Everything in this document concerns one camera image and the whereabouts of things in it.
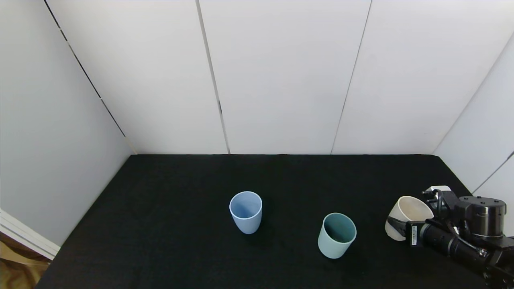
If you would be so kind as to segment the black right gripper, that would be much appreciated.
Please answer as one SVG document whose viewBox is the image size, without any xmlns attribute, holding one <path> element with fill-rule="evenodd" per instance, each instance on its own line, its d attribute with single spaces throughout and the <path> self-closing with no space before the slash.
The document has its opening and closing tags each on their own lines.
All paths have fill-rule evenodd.
<svg viewBox="0 0 514 289">
<path fill-rule="evenodd" d="M 401 221 L 392 216 L 387 222 L 402 237 L 406 237 L 410 247 L 425 247 L 444 256 L 450 256 L 455 235 L 439 221 Z"/>
</svg>

